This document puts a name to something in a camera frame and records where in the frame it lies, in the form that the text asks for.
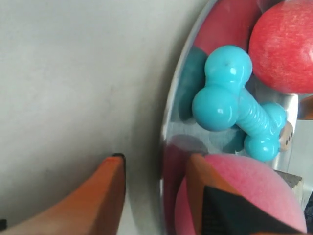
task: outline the rubber bone toy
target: rubber bone toy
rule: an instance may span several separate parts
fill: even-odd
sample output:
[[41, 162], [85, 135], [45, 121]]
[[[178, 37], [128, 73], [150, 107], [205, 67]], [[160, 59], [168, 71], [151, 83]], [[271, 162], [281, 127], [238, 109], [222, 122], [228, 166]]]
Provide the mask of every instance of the rubber bone toy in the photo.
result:
[[249, 55], [239, 47], [220, 47], [208, 56], [204, 71], [205, 87], [192, 103], [196, 122], [209, 131], [237, 124], [247, 133], [244, 145], [251, 157], [273, 159], [280, 150], [286, 112], [274, 102], [259, 104], [245, 88], [252, 73]]

